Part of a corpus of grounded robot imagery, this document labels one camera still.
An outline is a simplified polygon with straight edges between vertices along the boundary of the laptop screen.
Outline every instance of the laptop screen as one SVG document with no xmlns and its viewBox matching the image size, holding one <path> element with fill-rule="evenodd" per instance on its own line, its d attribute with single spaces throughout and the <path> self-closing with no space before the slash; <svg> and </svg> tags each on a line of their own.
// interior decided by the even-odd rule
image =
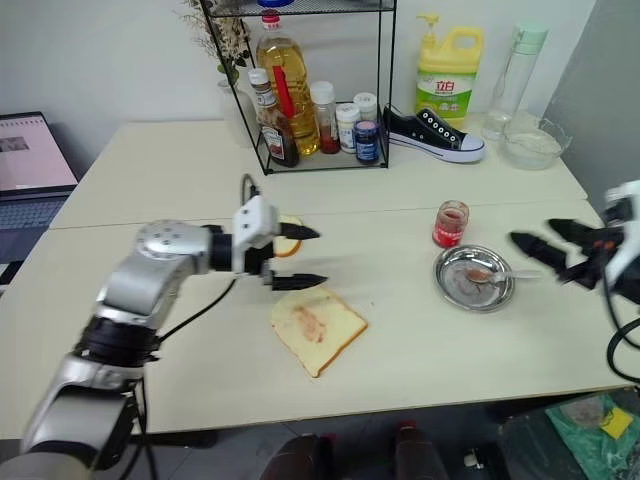
<svg viewBox="0 0 640 480">
<path fill-rule="evenodd" d="M 0 116 L 0 195 L 77 183 L 42 114 Z"/>
</svg>

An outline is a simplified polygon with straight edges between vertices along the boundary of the small jar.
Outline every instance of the small jar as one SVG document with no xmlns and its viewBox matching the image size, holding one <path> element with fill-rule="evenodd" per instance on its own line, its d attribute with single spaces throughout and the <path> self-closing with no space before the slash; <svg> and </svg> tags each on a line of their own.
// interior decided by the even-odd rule
<svg viewBox="0 0 640 480">
<path fill-rule="evenodd" d="M 360 118 L 362 120 L 378 121 L 378 97 L 373 93 L 358 93 L 353 97 L 353 103 L 360 109 Z"/>
<path fill-rule="evenodd" d="M 314 82 L 310 90 L 320 132 L 320 150 L 322 153 L 338 153 L 340 136 L 336 121 L 336 94 L 333 85 L 323 81 Z"/>
<path fill-rule="evenodd" d="M 378 124 L 371 120 L 360 120 L 355 126 L 356 158 L 370 165 L 378 161 Z"/>
<path fill-rule="evenodd" d="M 356 139 L 353 129 L 360 120 L 360 110 L 354 103 L 341 103 L 336 107 L 340 147 L 343 152 L 356 153 Z"/>
<path fill-rule="evenodd" d="M 455 247 L 460 243 L 468 222 L 469 207 L 457 200 L 444 202 L 436 217 L 433 241 L 443 248 Z"/>
</svg>

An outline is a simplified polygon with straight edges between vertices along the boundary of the bowl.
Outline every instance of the bowl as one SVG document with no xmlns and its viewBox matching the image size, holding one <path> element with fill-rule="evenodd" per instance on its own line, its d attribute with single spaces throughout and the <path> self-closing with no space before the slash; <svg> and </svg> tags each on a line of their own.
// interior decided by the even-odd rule
<svg viewBox="0 0 640 480">
<path fill-rule="evenodd" d="M 520 113 L 504 129 L 502 155 L 515 167 L 543 170 L 552 166 L 571 143 L 560 125 Z"/>
</svg>

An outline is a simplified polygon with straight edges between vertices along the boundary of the jar lid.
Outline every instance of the jar lid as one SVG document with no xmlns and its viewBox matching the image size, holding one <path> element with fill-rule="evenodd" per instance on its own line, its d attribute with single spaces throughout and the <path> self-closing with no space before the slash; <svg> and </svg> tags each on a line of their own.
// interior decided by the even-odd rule
<svg viewBox="0 0 640 480">
<path fill-rule="evenodd" d="M 328 105 L 336 100 L 336 92 L 330 82 L 313 82 L 310 90 L 311 101 L 316 105 Z"/>
<path fill-rule="evenodd" d="M 360 120 L 360 109 L 355 103 L 341 103 L 336 107 L 339 122 L 356 122 Z"/>
<path fill-rule="evenodd" d="M 353 97 L 355 103 L 361 112 L 373 112 L 378 107 L 378 97 L 373 93 L 362 92 Z"/>
<path fill-rule="evenodd" d="M 375 135 L 378 131 L 378 124 L 372 120 L 360 120 L 356 123 L 355 130 L 361 135 Z"/>
</svg>

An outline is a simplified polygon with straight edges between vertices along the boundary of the slice of bread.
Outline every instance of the slice of bread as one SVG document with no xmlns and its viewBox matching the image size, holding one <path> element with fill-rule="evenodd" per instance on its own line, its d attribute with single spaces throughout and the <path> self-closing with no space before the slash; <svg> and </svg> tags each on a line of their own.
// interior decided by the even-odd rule
<svg viewBox="0 0 640 480">
<path fill-rule="evenodd" d="M 302 220 L 292 215 L 280 215 L 280 222 L 302 225 Z M 302 245 L 300 240 L 291 240 L 290 238 L 282 236 L 276 237 L 273 241 L 273 249 L 276 257 L 290 257 L 298 251 L 300 245 Z"/>
<path fill-rule="evenodd" d="M 323 287 L 293 292 L 271 311 L 271 326 L 312 377 L 364 329 L 367 322 Z"/>
</svg>

